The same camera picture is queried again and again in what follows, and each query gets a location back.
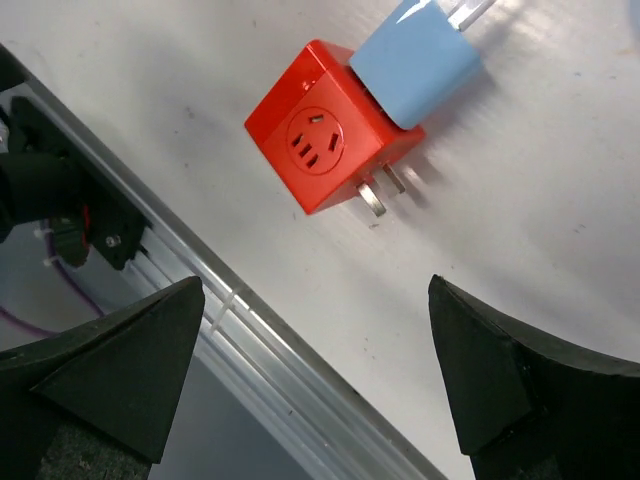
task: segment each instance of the red cube socket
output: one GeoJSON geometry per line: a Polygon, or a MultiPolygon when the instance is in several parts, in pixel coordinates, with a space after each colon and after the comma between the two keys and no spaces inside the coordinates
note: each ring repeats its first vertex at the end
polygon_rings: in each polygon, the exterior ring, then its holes
{"type": "Polygon", "coordinates": [[[425,137],[382,112],[348,66],[352,54],[310,42],[245,122],[307,214],[354,197],[425,137]]]}

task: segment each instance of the white table surface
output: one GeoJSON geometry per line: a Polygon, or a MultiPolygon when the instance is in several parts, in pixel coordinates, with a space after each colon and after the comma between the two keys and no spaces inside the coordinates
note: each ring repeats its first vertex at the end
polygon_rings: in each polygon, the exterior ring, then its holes
{"type": "Polygon", "coordinates": [[[498,0],[487,73],[429,122],[409,193],[306,217],[243,121],[306,41],[357,47],[394,0],[3,0],[6,44],[451,479],[434,273],[640,360],[640,54],[628,0],[498,0]]]}

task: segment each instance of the power socket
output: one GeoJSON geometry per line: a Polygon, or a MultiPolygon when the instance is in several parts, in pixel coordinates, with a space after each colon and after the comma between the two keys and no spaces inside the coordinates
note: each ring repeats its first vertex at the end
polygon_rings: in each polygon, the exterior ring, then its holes
{"type": "Polygon", "coordinates": [[[245,122],[308,214],[358,194],[383,213],[373,173],[389,172],[425,138],[421,127],[405,131],[387,117],[349,67],[352,54],[310,42],[245,122]]]}
{"type": "Polygon", "coordinates": [[[324,175],[335,167],[344,152],[340,122],[322,108],[306,108],[291,123],[287,139],[289,155],[303,172],[324,175]]]}

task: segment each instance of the purple cable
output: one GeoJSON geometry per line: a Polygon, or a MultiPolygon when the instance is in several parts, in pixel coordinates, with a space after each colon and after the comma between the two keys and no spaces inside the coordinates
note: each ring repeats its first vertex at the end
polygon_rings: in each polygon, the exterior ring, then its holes
{"type": "MultiPolygon", "coordinates": [[[[40,222],[40,228],[44,231],[49,229],[49,222],[48,221],[42,221],[40,222]]],[[[47,232],[45,234],[45,244],[47,247],[47,255],[49,256],[49,258],[54,259],[58,253],[56,252],[56,247],[53,244],[53,235],[51,235],[51,232],[47,232]]],[[[76,295],[78,295],[78,297],[80,297],[80,299],[82,301],[84,301],[84,303],[91,309],[93,310],[93,313],[95,313],[98,317],[104,317],[104,312],[102,311],[102,309],[98,306],[98,304],[96,302],[94,302],[91,297],[89,297],[89,295],[87,295],[86,293],[84,293],[84,291],[80,288],[80,286],[73,281],[73,278],[71,278],[71,276],[69,275],[69,272],[67,272],[65,270],[65,268],[62,266],[62,264],[60,263],[59,260],[52,260],[52,265],[53,268],[55,268],[56,272],[58,272],[58,275],[60,275],[60,278],[64,281],[64,283],[66,283],[69,288],[71,288],[71,290],[73,290],[76,295]]]]}
{"type": "Polygon", "coordinates": [[[0,305],[0,318],[5,319],[11,325],[16,328],[19,328],[25,333],[29,335],[33,335],[34,337],[51,337],[52,335],[56,335],[58,332],[52,332],[51,330],[45,330],[44,328],[36,327],[35,325],[31,325],[23,320],[20,320],[11,312],[7,311],[3,306],[0,305]]]}

